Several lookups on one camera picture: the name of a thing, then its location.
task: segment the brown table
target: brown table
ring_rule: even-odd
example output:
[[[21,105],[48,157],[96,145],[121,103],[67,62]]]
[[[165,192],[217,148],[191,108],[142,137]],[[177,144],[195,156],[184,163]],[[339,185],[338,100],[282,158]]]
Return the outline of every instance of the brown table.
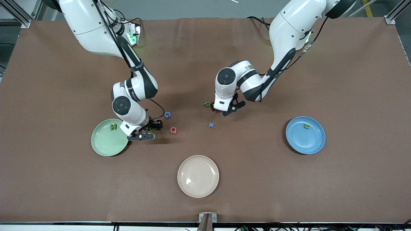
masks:
[[[90,136],[115,118],[110,90],[128,78],[125,62],[85,51],[65,22],[33,21],[21,31],[0,84],[0,221],[191,221],[204,211],[221,222],[410,217],[411,69],[395,26],[329,20],[262,103],[247,102],[228,118],[203,103],[213,100],[222,67],[271,65],[262,24],[145,21],[140,45],[159,84],[155,99],[172,117],[156,140],[102,157]],[[141,105],[161,113],[148,100]],[[322,124],[321,152],[299,155],[287,145],[285,126],[296,116]],[[192,155],[219,167],[219,185],[206,198],[190,198],[177,184],[179,165]]]

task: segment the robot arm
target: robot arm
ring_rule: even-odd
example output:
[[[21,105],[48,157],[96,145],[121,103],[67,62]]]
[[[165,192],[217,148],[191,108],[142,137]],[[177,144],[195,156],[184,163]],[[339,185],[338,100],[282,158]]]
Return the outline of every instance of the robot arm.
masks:
[[[237,109],[236,87],[249,101],[261,101],[282,71],[294,58],[296,50],[308,42],[311,28],[321,13],[337,18],[348,12],[356,0],[291,0],[271,23],[269,35],[274,62],[261,77],[248,61],[237,61],[221,69],[215,79],[214,108],[225,116]]]
[[[113,55],[124,58],[131,76],[114,84],[111,90],[112,108],[123,120],[120,128],[129,136],[140,134],[139,140],[154,139],[153,134],[141,133],[142,128],[161,129],[161,121],[150,119],[147,111],[137,102],[156,95],[158,85],[145,67],[143,61],[132,49],[135,32],[134,23],[128,23],[117,17],[106,5],[96,0],[60,0],[60,8],[78,42],[89,52],[100,55]]]

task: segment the black circular joint cap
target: black circular joint cap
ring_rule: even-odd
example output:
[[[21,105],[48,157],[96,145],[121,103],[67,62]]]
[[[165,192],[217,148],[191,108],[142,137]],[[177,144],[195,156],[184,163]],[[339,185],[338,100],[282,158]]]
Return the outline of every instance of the black circular joint cap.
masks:
[[[131,102],[130,99],[125,96],[119,96],[113,101],[113,110],[115,113],[124,116],[130,110]]]
[[[229,85],[236,80],[236,73],[231,68],[223,68],[218,72],[217,81],[222,85]]]

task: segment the blue plate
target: blue plate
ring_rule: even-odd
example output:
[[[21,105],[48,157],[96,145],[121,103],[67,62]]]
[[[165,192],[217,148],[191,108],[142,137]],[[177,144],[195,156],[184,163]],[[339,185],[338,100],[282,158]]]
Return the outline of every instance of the blue plate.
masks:
[[[319,152],[326,143],[323,127],[307,116],[292,119],[287,125],[285,135],[292,148],[307,155]]]

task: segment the white plate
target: white plate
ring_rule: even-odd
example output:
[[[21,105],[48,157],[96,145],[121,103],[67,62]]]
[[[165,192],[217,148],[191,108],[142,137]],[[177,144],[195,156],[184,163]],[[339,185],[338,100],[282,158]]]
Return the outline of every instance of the white plate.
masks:
[[[210,195],[217,187],[218,179],[217,165],[206,156],[189,157],[178,169],[178,185],[185,194],[194,198]]]

